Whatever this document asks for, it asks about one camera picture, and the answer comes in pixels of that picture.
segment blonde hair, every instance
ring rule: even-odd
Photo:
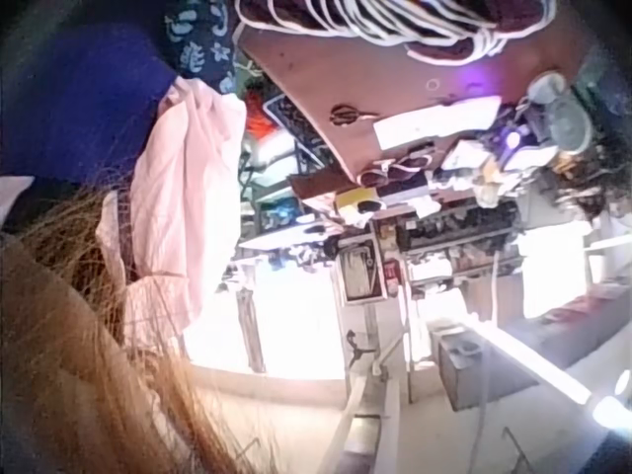
[[[80,194],[2,235],[3,407],[64,472],[255,473],[163,335],[151,352],[123,344],[95,238],[102,201]]]

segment floral fabric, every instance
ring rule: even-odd
[[[167,60],[186,79],[198,78],[221,94],[235,92],[229,0],[171,0],[165,13]]]

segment table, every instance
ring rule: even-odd
[[[499,94],[517,102],[530,81],[557,69],[571,82],[594,39],[567,0],[545,30],[510,41],[504,52],[466,66],[433,66],[412,59],[402,46],[362,39],[313,38],[246,28],[239,45],[302,110],[334,151],[353,182],[368,164],[402,156],[409,146],[380,150],[369,121],[348,127],[329,123],[331,109],[350,104],[385,117],[444,100]],[[439,140],[446,150],[456,137]],[[435,159],[438,167],[442,156]]]

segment red fabric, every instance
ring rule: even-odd
[[[254,91],[246,93],[246,131],[258,140],[265,138],[277,129],[277,126],[266,117],[264,101]]]

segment window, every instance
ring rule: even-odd
[[[255,307],[268,374],[343,379],[345,360],[330,269],[257,267]]]
[[[215,293],[208,308],[204,316],[185,330],[185,344],[192,363],[251,373],[235,293]]]
[[[518,239],[524,281],[524,317],[536,318],[585,294],[585,222],[527,230]]]

